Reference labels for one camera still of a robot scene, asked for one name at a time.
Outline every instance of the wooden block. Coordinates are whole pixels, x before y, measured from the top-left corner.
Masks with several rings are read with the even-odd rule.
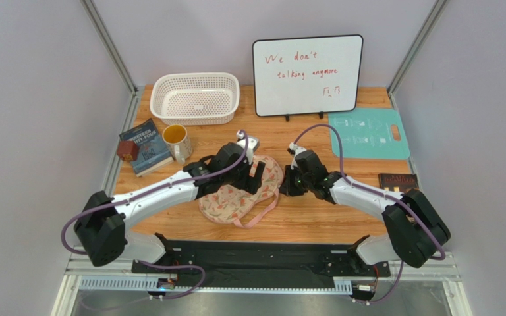
[[[119,142],[119,148],[117,149],[117,156],[122,161],[134,161],[138,159],[138,152],[140,149],[138,145],[132,140],[123,140]]]

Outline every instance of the wooden tabletop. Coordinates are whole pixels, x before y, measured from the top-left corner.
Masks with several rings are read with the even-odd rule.
[[[150,96],[153,86],[146,86],[139,105],[135,125],[153,117],[150,113]],[[290,122],[284,117],[257,117],[252,86],[240,89],[239,107],[233,120],[224,125],[187,126],[193,154],[187,161],[197,161],[207,155],[215,155],[220,147],[236,140],[236,132],[245,129],[260,140],[257,154],[270,155],[284,169],[292,157],[286,149],[304,129],[319,122],[328,122],[327,115],[294,115]],[[385,88],[360,88],[357,107],[391,108]],[[166,125],[153,117],[156,126]],[[315,128],[307,133],[299,144],[313,149],[329,171],[339,170],[339,159],[331,152],[331,138],[327,128]],[[182,166],[171,163],[158,171],[137,178],[129,163],[123,163],[115,188],[116,194],[127,193],[163,180]],[[369,185],[378,186],[379,173],[408,173],[407,161],[376,159],[345,159],[345,172]],[[241,221],[247,223],[272,199],[257,204]],[[240,240],[263,242],[353,243],[360,237],[385,233],[384,225],[377,219],[352,207],[332,205],[307,193],[298,197],[281,195],[278,206],[270,211],[251,229],[237,228],[233,224],[215,224],[198,210],[198,202],[192,201],[166,209],[147,218],[133,228],[144,234],[159,232],[167,239],[179,240]]]

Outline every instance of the cutting board handle hole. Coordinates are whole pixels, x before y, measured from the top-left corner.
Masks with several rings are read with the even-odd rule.
[[[401,135],[399,133],[399,128],[397,128],[397,125],[391,125],[391,134],[393,135],[394,140],[397,140],[398,142],[401,141]]]

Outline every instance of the pink bag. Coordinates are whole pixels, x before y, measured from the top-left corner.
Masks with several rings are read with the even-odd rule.
[[[262,184],[256,194],[249,194],[238,190],[233,186],[222,186],[218,192],[201,197],[198,200],[198,208],[207,219],[219,224],[233,223],[237,227],[251,228],[257,224],[263,216],[274,209],[278,202],[279,187],[282,184],[283,172],[277,161],[270,156],[253,156],[253,166],[250,175],[257,169],[257,163],[263,161]],[[249,223],[243,225],[240,221],[255,204],[274,196],[274,201]]]

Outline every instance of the white plastic basket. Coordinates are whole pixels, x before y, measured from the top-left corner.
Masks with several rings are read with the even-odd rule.
[[[239,82],[232,74],[168,74],[154,84],[150,111],[168,125],[214,125],[233,119],[238,104]]]

